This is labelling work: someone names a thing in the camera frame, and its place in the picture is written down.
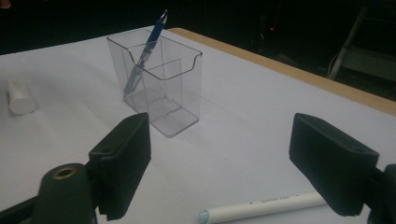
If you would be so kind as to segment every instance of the table surface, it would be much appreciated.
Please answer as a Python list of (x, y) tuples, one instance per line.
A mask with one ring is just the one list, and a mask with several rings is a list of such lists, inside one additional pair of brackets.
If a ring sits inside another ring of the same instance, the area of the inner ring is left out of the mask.
[[(379, 169), (395, 161), (392, 102), (338, 90), (340, 84), (324, 78), (326, 87), (314, 84), (321, 79), (185, 30), (163, 35), (204, 55), (201, 119), (174, 138), (150, 129), (152, 160), (128, 213), (113, 223), (196, 224), (206, 208), (313, 190), (289, 160), (297, 112), (325, 119), (378, 151)], [(25, 80), (35, 112), (9, 112), (8, 77)], [(0, 56), (0, 210), (35, 196), (48, 170), (86, 163), (88, 152), (132, 114), (105, 37)], [(368, 212), (339, 217), (324, 205), (230, 223), (365, 223)]]

